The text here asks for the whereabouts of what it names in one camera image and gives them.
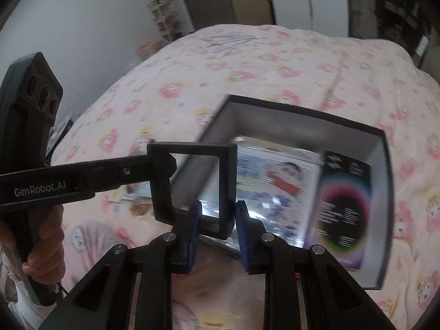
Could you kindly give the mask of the person's left hand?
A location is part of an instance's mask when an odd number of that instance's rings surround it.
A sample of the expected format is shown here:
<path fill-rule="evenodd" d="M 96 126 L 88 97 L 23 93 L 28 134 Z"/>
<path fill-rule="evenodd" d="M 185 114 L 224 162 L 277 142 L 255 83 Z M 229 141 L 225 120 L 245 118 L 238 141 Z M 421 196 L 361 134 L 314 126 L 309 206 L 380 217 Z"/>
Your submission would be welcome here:
<path fill-rule="evenodd" d="M 66 272 L 64 262 L 64 231 L 62 221 L 64 207 L 57 205 L 51 208 L 47 218 L 39 229 L 40 239 L 34 246 L 26 261 L 22 262 L 22 272 L 34 281 L 43 285 L 54 285 L 61 281 Z M 1 284 L 7 283 L 7 277 L 13 273 L 20 280 L 15 269 L 12 252 L 16 242 L 12 232 L 1 223 L 1 251 L 4 253 L 4 264 L 1 266 Z"/>

